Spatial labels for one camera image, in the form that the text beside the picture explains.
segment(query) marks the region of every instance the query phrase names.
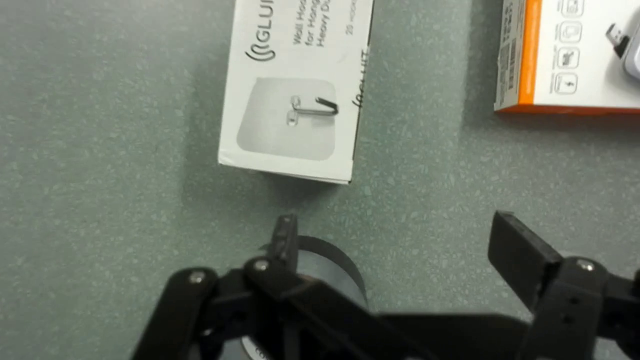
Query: white product box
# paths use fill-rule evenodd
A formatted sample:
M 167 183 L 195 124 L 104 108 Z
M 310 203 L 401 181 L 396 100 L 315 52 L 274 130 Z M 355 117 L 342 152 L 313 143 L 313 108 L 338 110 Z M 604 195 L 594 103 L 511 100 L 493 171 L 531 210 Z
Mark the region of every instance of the white product box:
M 640 114 L 640 0 L 504 0 L 496 110 Z
M 217 161 L 348 183 L 373 0 L 236 0 Z

